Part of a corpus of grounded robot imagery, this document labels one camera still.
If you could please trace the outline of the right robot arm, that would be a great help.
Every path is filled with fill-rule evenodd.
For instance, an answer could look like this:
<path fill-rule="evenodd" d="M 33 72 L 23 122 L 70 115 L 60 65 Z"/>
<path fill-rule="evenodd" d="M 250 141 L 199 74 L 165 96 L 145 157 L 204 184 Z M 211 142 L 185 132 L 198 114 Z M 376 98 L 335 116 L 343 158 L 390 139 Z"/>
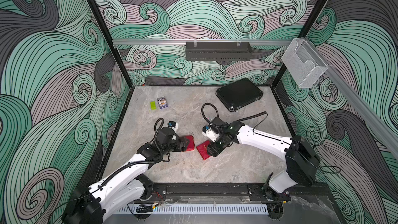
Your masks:
<path fill-rule="evenodd" d="M 286 169 L 270 174 L 262 187 L 262 196 L 271 202 L 289 201 L 288 189 L 300 185 L 311 187 L 316 180 L 320 158 L 301 136 L 277 136 L 244 124 L 245 118 L 227 123 L 219 117 L 205 119 L 203 135 L 208 138 L 206 152 L 217 157 L 232 144 L 248 145 L 271 153 L 286 164 Z"/>

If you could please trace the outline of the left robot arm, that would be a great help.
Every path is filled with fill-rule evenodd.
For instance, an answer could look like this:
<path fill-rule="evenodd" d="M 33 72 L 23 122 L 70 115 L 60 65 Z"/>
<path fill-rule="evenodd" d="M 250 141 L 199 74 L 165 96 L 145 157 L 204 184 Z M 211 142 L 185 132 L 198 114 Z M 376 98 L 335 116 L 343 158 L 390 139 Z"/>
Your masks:
<path fill-rule="evenodd" d="M 169 162 L 172 152 L 185 152 L 189 143 L 178 136 L 177 122 L 163 123 L 163 118 L 155 122 L 152 140 L 120 168 L 88 187 L 77 187 L 61 216 L 62 223 L 102 224 L 130 202 L 150 198 L 153 182 L 145 172 L 158 163 Z"/>

